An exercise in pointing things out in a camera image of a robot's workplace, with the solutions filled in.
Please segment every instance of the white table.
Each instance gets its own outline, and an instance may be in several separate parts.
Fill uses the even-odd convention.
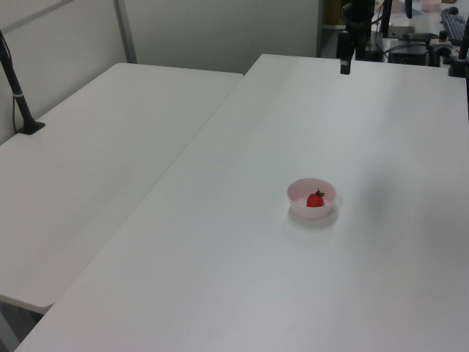
[[[45,312],[241,78],[119,64],[0,146],[0,300]]]
[[[465,99],[435,68],[262,56],[18,352],[465,351]],[[302,177],[329,217],[289,212]]]

